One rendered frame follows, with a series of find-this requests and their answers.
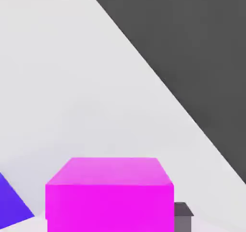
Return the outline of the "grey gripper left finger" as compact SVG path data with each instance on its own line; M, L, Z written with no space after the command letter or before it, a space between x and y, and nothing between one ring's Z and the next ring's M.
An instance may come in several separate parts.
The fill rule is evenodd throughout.
M32 217L14 225L0 229L0 232L48 232L44 217Z

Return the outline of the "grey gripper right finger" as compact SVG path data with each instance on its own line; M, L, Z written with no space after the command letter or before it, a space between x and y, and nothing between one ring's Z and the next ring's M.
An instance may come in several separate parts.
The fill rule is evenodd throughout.
M185 202L174 203L174 232L233 232L207 217L195 214Z

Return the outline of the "small magenta cube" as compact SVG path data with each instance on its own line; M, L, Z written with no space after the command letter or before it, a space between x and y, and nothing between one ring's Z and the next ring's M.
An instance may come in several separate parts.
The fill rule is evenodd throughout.
M48 232L174 232L174 185L156 158L70 159L45 186Z

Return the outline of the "small blue cube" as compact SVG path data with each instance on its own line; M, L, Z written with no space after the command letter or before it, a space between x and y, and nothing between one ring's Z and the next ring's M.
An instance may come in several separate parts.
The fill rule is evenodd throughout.
M0 173L0 229L32 217L32 211Z

